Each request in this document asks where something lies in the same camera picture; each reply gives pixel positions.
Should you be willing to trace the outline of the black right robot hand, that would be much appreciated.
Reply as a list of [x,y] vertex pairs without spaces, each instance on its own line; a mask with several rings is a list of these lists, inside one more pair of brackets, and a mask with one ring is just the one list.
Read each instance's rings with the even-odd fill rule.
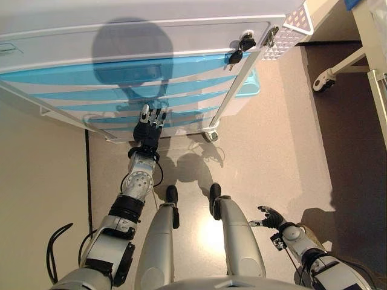
[[259,221],[249,221],[248,225],[250,227],[266,227],[278,230],[285,223],[283,216],[271,207],[260,205],[258,206],[258,210],[264,213],[265,218]]

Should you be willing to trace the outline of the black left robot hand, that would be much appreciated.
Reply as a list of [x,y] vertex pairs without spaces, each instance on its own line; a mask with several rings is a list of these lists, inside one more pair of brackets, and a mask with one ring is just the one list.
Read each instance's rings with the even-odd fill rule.
[[167,113],[161,108],[156,109],[155,114],[153,112],[154,110],[145,104],[133,131],[134,140],[140,142],[141,146],[148,150],[157,150],[167,116]]

